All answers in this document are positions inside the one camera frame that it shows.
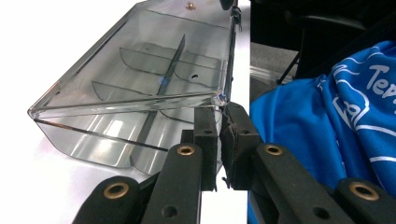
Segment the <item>white table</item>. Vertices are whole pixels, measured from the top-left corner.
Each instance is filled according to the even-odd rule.
[[[77,161],[55,149],[27,109],[137,1],[68,0],[0,3],[3,142],[0,223],[71,223],[81,204],[106,178],[128,175]],[[232,101],[248,111],[248,0],[240,0]],[[246,223],[247,193],[204,192],[201,223]]]

